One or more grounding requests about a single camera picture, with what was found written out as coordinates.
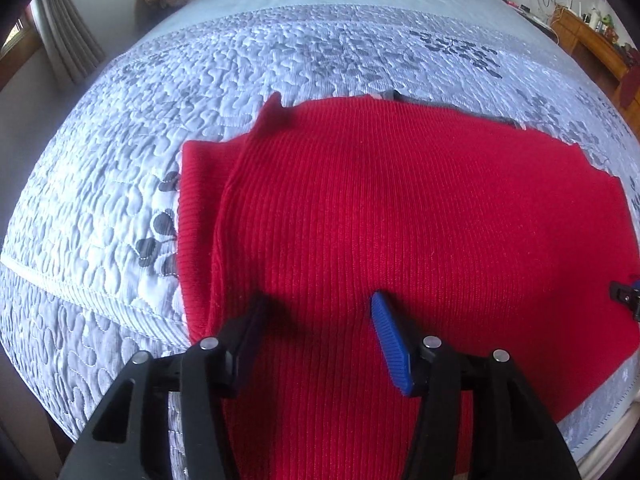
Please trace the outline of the red knitted sweater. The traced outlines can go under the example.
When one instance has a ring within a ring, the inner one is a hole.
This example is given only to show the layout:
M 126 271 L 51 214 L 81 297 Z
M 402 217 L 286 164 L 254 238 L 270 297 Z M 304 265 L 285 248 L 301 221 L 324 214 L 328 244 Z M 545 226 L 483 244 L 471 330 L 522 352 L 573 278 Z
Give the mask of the red knitted sweater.
M 273 304 L 224 408 L 245 479 L 400 476 L 418 404 L 386 370 L 375 292 L 457 352 L 509 352 L 555 420 L 638 352 L 608 294 L 639 275 L 626 195 L 577 145 L 442 107 L 273 96 L 250 132 L 181 158 L 191 337 Z

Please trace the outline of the white grey quilted bedspread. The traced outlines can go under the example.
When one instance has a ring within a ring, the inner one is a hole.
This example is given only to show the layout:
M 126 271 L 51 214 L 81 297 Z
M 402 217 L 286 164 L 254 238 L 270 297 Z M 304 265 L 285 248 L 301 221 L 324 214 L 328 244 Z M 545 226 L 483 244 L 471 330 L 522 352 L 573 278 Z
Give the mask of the white grey quilted bedspread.
M 177 269 L 182 148 L 250 132 L 286 107 L 370 96 L 442 107 L 577 145 L 620 180 L 639 248 L 639 144 L 563 51 L 418 11 L 301 4 L 215 18 L 142 40 L 116 58 L 44 149 L 1 253 L 1 341 L 75 443 L 132 356 L 193 339 Z M 463 393 L 454 478 L 468 476 Z M 577 479 L 639 474 L 639 349 L 555 420 Z M 186 470 L 178 393 L 168 400 L 172 476 Z

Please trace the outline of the dark red cloth on dresser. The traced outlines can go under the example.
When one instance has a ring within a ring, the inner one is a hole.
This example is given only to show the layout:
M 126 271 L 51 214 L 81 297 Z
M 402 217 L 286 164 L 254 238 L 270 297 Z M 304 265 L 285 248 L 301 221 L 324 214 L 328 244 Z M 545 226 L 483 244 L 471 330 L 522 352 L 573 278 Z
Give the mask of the dark red cloth on dresser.
M 640 87 L 640 66 L 631 66 L 620 80 L 620 106 L 628 108 Z

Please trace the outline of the wooden dresser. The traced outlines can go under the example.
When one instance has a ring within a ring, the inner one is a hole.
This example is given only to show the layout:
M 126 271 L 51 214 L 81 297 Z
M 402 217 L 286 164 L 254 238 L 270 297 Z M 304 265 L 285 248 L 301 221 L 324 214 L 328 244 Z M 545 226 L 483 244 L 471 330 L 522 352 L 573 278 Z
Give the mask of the wooden dresser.
M 639 137 L 639 90 L 628 108 L 620 106 L 620 80 L 631 66 L 639 65 L 639 52 L 631 50 L 634 62 L 602 35 L 592 30 L 566 6 L 556 6 L 550 27 L 558 36 L 560 47 L 600 88 L 623 116 L 632 133 Z

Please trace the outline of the small items on dresser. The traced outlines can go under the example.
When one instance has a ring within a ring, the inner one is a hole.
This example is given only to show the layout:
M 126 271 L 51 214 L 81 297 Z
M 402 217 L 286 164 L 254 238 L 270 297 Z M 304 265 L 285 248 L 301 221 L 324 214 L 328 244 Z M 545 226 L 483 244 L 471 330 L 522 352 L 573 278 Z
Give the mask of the small items on dresser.
M 605 0 L 565 0 L 568 10 L 581 18 L 592 30 L 602 35 L 614 47 L 624 52 L 637 49 L 637 45 L 619 18 Z

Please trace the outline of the grey curtain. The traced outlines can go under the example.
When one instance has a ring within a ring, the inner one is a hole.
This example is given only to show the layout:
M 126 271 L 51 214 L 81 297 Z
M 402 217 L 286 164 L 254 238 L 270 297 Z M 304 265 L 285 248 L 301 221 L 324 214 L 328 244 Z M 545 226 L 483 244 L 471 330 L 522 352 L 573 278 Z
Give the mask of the grey curtain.
M 73 1 L 32 0 L 29 10 L 58 86 L 83 86 L 105 54 Z

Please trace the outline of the wooden window frame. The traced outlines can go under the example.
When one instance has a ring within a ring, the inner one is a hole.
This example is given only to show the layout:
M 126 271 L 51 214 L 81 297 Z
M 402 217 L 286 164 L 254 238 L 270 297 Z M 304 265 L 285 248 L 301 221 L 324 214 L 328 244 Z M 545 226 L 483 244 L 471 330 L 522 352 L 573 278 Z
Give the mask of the wooden window frame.
M 42 40 L 35 28 L 32 14 L 25 10 L 1 48 L 1 90 L 41 47 Z

